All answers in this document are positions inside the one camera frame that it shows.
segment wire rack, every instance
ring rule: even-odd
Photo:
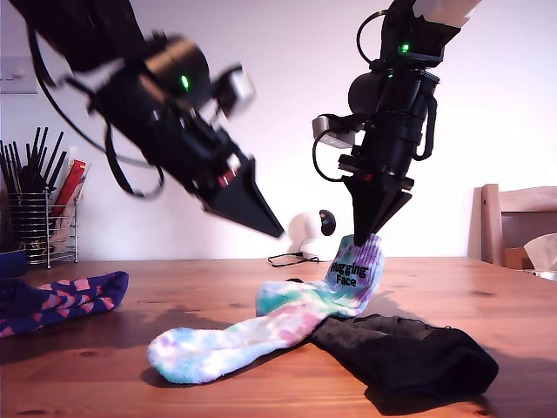
[[[77,263],[77,200],[51,205],[50,194],[44,191],[9,193],[8,201],[11,234],[19,249],[27,252],[28,264],[50,268],[57,260]]]

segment table surface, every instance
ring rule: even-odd
[[[173,327],[225,328],[255,314],[264,280],[318,280],[326,264],[263,260],[78,263],[29,274],[32,285],[116,270],[122,305],[0,340],[2,417],[557,416],[557,283],[469,259],[387,259],[365,314],[458,327],[500,374],[485,396],[451,405],[380,399],[311,343],[268,354],[204,386],[172,385],[150,368],[149,342]]]

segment white device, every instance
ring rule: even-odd
[[[305,259],[318,257],[319,261],[332,261],[339,248],[336,221],[326,210],[304,213],[304,240],[300,246]]]

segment black cable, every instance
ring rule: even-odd
[[[388,12],[388,10],[380,10],[380,11],[376,11],[375,13],[373,13],[371,16],[369,16],[369,17],[364,21],[364,23],[362,23],[362,24],[359,26],[358,33],[356,34],[356,46],[358,47],[358,52],[359,52],[360,56],[361,56],[362,58],[364,58],[364,60],[365,60],[368,64],[371,64],[371,63],[372,63],[372,60],[369,59],[369,58],[366,56],[366,54],[364,53],[364,50],[362,50],[362,45],[361,45],[361,43],[360,43],[360,41],[359,41],[360,38],[361,38],[361,36],[362,36],[362,31],[363,31],[364,28],[367,26],[367,24],[369,24],[373,19],[375,19],[375,18],[377,18],[377,17],[379,17],[379,16],[384,16],[384,15],[386,15],[387,12]]]
[[[54,110],[58,113],[58,115],[60,115],[60,117],[69,126],[71,126],[71,128],[80,137],[82,137],[85,141],[87,141],[94,148],[97,148],[99,151],[104,152],[106,154],[106,150],[100,144],[98,144],[93,139],[88,137],[87,134],[85,134],[85,132],[83,132],[81,129],[79,129],[79,127],[76,124],[74,124],[74,122],[64,113],[64,111],[62,111],[60,106],[58,106],[58,103],[52,97],[48,87],[46,86],[46,84],[44,82],[44,79],[46,78],[49,85],[56,86],[56,84],[52,81],[52,78],[50,77],[50,75],[48,73],[48,70],[46,69],[46,66],[44,65],[43,56],[41,54],[40,49],[38,48],[37,32],[34,29],[32,29],[30,26],[27,27],[27,38],[29,39],[30,52],[31,52],[32,60],[33,60],[33,67],[34,67],[35,73],[37,75],[38,85],[41,87],[41,90],[43,91],[44,95],[46,96],[46,98],[50,102],[50,105],[54,108]],[[146,161],[140,161],[140,160],[130,158],[130,157],[123,157],[121,155],[116,155],[116,158],[119,159],[120,161],[122,161],[123,163],[126,163],[126,164],[136,165],[138,167],[143,167],[143,168],[151,168],[151,164],[149,164]]]
[[[106,158],[108,159],[108,165],[111,168],[112,175],[114,176],[114,179],[116,179],[118,185],[122,188],[122,190],[129,193],[131,196],[135,198],[141,198],[141,199],[156,198],[162,192],[164,187],[163,169],[159,165],[156,166],[159,179],[158,179],[158,186],[155,190],[149,193],[134,191],[131,188],[128,179],[125,177],[124,172],[122,171],[122,168],[120,167],[116,159],[116,152],[114,151],[114,143],[112,142],[111,123],[106,119],[104,121],[106,122],[106,132],[104,134],[104,145],[106,146]]]
[[[313,157],[313,167],[315,167],[315,171],[319,174],[319,176],[321,176],[323,179],[327,180],[327,181],[331,181],[333,183],[340,183],[342,181],[342,179],[332,179],[329,176],[327,176],[326,174],[324,174],[320,169],[319,169],[319,165],[317,164],[317,144],[319,143],[319,141],[327,134],[327,133],[331,133],[333,132],[333,129],[325,129],[324,131],[322,131],[319,136],[317,136],[315,138],[315,142],[313,142],[313,148],[312,148],[312,157]]]
[[[267,259],[267,261],[269,261],[271,263],[271,266],[273,267],[288,267],[288,266],[295,266],[297,264],[302,264],[302,263],[307,263],[307,262],[312,262],[312,263],[319,263],[319,257],[314,256],[311,257],[310,259],[304,258],[303,260],[298,260],[298,261],[294,261],[293,263],[286,263],[286,264],[274,264],[272,262],[272,260],[274,259],[278,259],[280,257],[287,257],[287,256],[294,256],[294,257],[302,257],[304,258],[304,254],[303,253],[286,253],[286,254],[280,254],[280,255],[274,255],[272,257],[269,257]]]
[[[418,155],[417,148],[414,146],[412,158],[415,161],[423,161],[432,156],[433,152],[433,137],[435,136],[435,122],[437,119],[437,100],[433,94],[428,94],[426,96],[427,101],[427,126],[426,126],[426,146],[424,147],[424,153]]]

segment tie-dye sock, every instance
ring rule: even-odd
[[[266,282],[258,290],[258,318],[225,330],[175,328],[148,347],[150,364],[174,383],[206,383],[247,366],[258,357],[301,342],[326,317],[361,314],[383,270],[381,239],[362,246],[341,240],[324,280]]]

